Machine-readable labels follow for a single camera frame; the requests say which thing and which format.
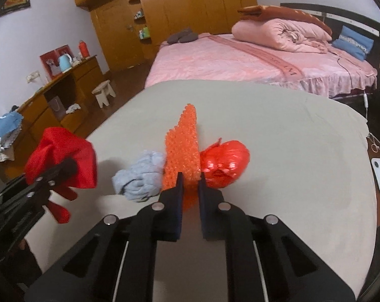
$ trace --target wall outlet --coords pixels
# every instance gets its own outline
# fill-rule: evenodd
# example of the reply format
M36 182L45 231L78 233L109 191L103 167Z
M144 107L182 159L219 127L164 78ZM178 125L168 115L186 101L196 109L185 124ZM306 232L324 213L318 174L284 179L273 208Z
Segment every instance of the wall outlet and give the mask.
M26 77L26 82L27 82L27 83L30 83L30 82L32 82L33 80L35 80L36 78L39 78L39 76L40 76L39 70L34 71L33 73L31 73L30 75L28 75L28 76Z

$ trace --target brown pillow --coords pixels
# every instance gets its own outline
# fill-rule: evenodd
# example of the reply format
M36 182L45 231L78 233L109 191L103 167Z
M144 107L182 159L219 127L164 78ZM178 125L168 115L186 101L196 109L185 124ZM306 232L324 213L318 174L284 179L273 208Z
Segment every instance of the brown pillow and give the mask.
M278 6L251 6L241 8L238 10L238 12L242 14L242 17L240 17L242 20L255 20L257 22L262 22L274 18L296 20L298 22L315 24L325 30L330 36L332 35L332 30L330 27L328 27L325 23L312 16L311 14L308 14L301 10Z

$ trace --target small wooden stool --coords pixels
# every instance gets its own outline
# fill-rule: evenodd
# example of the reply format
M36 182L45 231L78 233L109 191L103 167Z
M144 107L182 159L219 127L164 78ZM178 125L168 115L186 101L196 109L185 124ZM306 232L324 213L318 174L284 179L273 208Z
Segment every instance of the small wooden stool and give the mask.
M110 80L106 80L100 83L93 91L92 94L95 94L95 97L99 103L99 107L103 108L103 105L108 106L109 101L107 100L107 95L116 97L116 93L110 86Z

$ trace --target bed headboard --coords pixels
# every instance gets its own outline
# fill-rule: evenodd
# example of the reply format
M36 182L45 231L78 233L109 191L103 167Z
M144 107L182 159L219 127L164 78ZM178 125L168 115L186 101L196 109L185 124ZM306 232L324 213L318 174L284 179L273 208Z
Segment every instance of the bed headboard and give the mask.
M332 29L332 39L335 40L341 33L342 26L365 35L374 40L373 48L366 60L377 69L378 90L380 90L380 23L348 10L322 6L319 4L281 3L282 7L302 10L312 14Z

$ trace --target electric kettle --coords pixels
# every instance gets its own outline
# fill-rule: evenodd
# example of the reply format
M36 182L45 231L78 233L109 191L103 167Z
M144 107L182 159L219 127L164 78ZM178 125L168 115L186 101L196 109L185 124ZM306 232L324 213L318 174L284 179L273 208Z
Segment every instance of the electric kettle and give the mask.
M69 54L63 54L59 58L60 70L65 73L72 68L72 58Z

